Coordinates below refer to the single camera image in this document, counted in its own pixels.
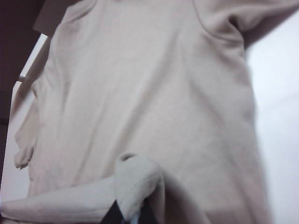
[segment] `fabric fold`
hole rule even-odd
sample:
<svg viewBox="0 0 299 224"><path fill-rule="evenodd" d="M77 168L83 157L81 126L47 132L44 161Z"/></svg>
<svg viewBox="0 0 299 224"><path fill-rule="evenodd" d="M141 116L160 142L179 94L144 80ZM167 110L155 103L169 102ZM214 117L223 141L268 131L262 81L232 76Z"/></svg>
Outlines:
<svg viewBox="0 0 299 224"><path fill-rule="evenodd" d="M164 224L165 192L175 198L173 206L184 206L176 222L208 224L195 209L179 183L147 157L125 153L115 163L114 175L90 184L55 190L24 199L3 202L1 215L12 220L36 223L99 223L116 200L130 221L147 198L159 224Z"/></svg>

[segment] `shirt sleeve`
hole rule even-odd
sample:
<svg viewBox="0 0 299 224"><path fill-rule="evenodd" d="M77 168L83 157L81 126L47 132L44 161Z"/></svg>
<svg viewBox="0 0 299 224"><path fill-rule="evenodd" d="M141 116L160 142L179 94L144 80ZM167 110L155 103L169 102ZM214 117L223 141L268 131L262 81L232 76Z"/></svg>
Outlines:
<svg viewBox="0 0 299 224"><path fill-rule="evenodd" d="M299 0L193 0L203 28L214 37L243 42L242 32L262 19L299 8Z"/></svg>
<svg viewBox="0 0 299 224"><path fill-rule="evenodd" d="M34 100L23 123L15 134L15 141L19 147L19 152L14 156L16 168L26 167L31 160L39 133L38 98L34 87L32 87L32 90L35 95Z"/></svg>

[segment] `fabric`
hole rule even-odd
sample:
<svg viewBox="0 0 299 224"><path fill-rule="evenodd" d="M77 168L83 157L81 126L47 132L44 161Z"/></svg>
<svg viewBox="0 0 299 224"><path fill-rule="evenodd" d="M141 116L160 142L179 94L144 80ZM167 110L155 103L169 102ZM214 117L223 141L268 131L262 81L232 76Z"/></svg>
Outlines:
<svg viewBox="0 0 299 224"><path fill-rule="evenodd" d="M1 214L26 222L105 224L122 218L133 222L141 210L140 224L164 223L165 207L159 205L165 202L165 192L176 199L167 209L179 210L169 217L170 223L209 223L203 213L194 213L196 203L175 178L157 163L134 154L121 155L108 178L4 202Z"/></svg>
<svg viewBox="0 0 299 224"><path fill-rule="evenodd" d="M28 196L107 178L115 159L132 152L171 173L210 223L271 223L242 32L298 6L85 0L68 7L33 84L38 110L29 116L38 120L17 133L15 163L28 165ZM166 199L166 223L182 223L169 221L177 199Z"/></svg>

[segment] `white surface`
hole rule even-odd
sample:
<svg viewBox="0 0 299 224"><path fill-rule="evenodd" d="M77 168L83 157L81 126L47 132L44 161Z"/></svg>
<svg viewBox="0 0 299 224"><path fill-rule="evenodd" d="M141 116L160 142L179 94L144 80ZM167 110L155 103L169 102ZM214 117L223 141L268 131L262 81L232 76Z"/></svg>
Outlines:
<svg viewBox="0 0 299 224"><path fill-rule="evenodd" d="M299 11L247 51L256 94L256 128L267 175L275 223L299 223ZM14 87L16 92L19 83ZM14 133L33 95L10 120L1 200L25 197L27 169L14 167Z"/></svg>
<svg viewBox="0 0 299 224"><path fill-rule="evenodd" d="M20 82L16 82L13 89L12 104L15 100L15 94L20 86ZM1 181L1 201L10 201L27 196L29 177L28 169L17 169L14 166L14 155L18 152L19 148L14 140L14 133L21 126L24 117L26 116L31 102L33 100L33 93L26 98L22 107L15 114L13 119L9 120L6 150L4 157L2 181Z"/></svg>

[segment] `beige fabric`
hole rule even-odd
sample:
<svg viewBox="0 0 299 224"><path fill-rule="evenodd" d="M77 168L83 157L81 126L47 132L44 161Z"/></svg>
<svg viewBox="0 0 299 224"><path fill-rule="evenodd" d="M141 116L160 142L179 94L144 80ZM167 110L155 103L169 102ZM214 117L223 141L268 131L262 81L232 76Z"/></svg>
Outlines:
<svg viewBox="0 0 299 224"><path fill-rule="evenodd" d="M169 223L209 224L204 213L181 184L146 157L123 154L115 163L115 174L73 188L65 188L1 205L3 217L38 223L99 223L116 200L126 220L131 220L148 198L156 220L164 222L165 193L175 198L166 209Z"/></svg>
<svg viewBox="0 0 299 224"><path fill-rule="evenodd" d="M68 7L33 84L39 128L29 140L34 124L25 121L17 134L26 139L18 140L16 166L33 155L28 195L108 177L116 157L132 152L175 176L210 223L269 224L241 32L298 5L85 0Z"/></svg>

